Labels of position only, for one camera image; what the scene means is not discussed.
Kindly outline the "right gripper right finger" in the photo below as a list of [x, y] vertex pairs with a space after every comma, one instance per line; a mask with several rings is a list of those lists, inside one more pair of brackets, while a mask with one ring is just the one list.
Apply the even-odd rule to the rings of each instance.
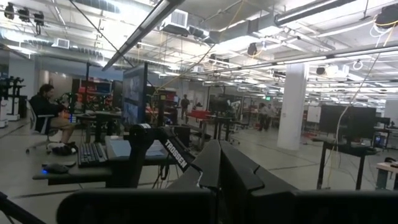
[[287, 196], [296, 188], [221, 141], [220, 219], [223, 223], [292, 223]]

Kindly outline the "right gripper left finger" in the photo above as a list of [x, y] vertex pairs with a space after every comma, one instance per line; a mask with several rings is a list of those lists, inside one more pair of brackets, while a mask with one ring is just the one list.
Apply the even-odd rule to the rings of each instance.
[[221, 146], [211, 140], [190, 167], [169, 186], [181, 192], [168, 206], [168, 223], [218, 223]]

